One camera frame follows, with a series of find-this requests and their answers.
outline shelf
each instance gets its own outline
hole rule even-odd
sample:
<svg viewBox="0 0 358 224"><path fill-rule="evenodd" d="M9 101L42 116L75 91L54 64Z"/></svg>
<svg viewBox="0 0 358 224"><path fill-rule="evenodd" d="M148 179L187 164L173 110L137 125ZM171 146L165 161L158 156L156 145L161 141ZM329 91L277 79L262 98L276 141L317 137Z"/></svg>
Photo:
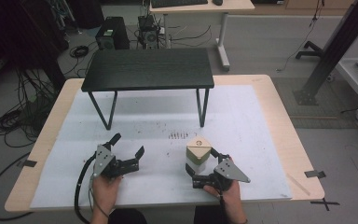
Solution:
<svg viewBox="0 0 358 224"><path fill-rule="evenodd" d="M336 66L338 72L348 81L358 94L358 58L342 59Z"/></svg>

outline white paper sheet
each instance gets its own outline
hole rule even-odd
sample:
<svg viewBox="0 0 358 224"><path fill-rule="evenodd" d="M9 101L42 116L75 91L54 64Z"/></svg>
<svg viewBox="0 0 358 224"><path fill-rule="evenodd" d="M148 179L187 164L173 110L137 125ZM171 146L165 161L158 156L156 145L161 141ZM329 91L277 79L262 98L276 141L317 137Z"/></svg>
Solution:
<svg viewBox="0 0 358 224"><path fill-rule="evenodd" d="M200 91L203 102L203 91ZM108 120L112 92L94 92ZM84 162L98 144L115 133L113 147L119 160L134 157L145 147L140 171L125 175L117 205L143 206L215 202L202 189L192 189L186 173L186 143L196 135L229 154L251 183L240 183L244 201L289 200L275 147L252 86L216 86L210 90L205 126L200 127L195 90L120 91L112 130L107 131L85 92L79 91L62 125L43 169L31 204L33 209L74 206L76 182ZM83 181L79 203L88 206L91 164ZM204 174L213 172L217 159L210 157Z"/></svg>

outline black tape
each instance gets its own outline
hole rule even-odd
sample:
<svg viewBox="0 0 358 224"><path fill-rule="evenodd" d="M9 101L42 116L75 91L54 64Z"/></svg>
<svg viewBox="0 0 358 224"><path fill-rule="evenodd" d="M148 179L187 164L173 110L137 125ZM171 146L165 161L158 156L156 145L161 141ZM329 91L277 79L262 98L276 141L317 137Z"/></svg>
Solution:
<svg viewBox="0 0 358 224"><path fill-rule="evenodd" d="M24 166L29 166L29 167L35 167L36 164L37 164L37 161L28 161L28 160L26 160L23 165Z"/></svg>
<svg viewBox="0 0 358 224"><path fill-rule="evenodd" d="M310 202L312 204L323 204L327 211L330 211L328 205L340 205L339 203L327 202L325 198L322 198L321 202Z"/></svg>
<svg viewBox="0 0 358 224"><path fill-rule="evenodd" d="M319 179L321 179L321 178L326 177L326 174L324 173L324 171L318 172L317 170L307 171L307 172L304 172L304 174L307 176L307 178L317 176Z"/></svg>

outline gray carpet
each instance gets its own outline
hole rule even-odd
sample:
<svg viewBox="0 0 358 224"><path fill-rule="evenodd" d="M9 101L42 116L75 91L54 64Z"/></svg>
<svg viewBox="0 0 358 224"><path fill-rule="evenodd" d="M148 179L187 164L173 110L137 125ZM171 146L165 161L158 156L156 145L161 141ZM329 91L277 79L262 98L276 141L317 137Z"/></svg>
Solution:
<svg viewBox="0 0 358 224"><path fill-rule="evenodd" d="M315 98L317 105L299 105L293 91L300 91L306 78L272 79L287 113L296 128L305 129L357 129L354 115L341 114L346 109L332 90L330 83L325 82L318 90Z"/></svg>

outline table leg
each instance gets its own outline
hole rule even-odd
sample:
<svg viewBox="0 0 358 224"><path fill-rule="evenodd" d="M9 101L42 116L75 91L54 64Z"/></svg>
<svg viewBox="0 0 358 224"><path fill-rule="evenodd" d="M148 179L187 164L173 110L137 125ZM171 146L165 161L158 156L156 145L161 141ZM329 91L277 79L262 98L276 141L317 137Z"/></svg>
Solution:
<svg viewBox="0 0 358 224"><path fill-rule="evenodd" d="M223 42L225 41L227 18L228 18L228 13L227 12L223 13L222 26L220 28L220 36L218 39L216 39L216 42L217 42L217 49L219 50L219 54L220 54L220 59L222 60L223 68L228 71L229 61L226 54L225 46L223 45Z"/></svg>
<svg viewBox="0 0 358 224"><path fill-rule="evenodd" d="M197 89L197 106L199 108L200 127L202 128L205 124L206 108L208 105L209 89L205 89L203 108L201 109L200 103L200 89Z"/></svg>
<svg viewBox="0 0 358 224"><path fill-rule="evenodd" d="M103 121L103 125L105 126L106 130L110 130L110 128L112 127L113 114L115 113L117 91L115 91L115 97L113 98L113 103L112 103L112 108L110 110L110 116L109 116L108 123L106 123L106 120L103 117L103 113L101 112L101 109L98 106L97 101L95 100L94 95L92 94L92 91L89 91L89 98L91 98L91 101L95 106L95 109L97 109L98 115L100 116L101 120Z"/></svg>
<svg viewBox="0 0 358 224"><path fill-rule="evenodd" d="M168 14L164 14L164 27L165 27L165 48L171 48L171 41L168 34Z"/></svg>

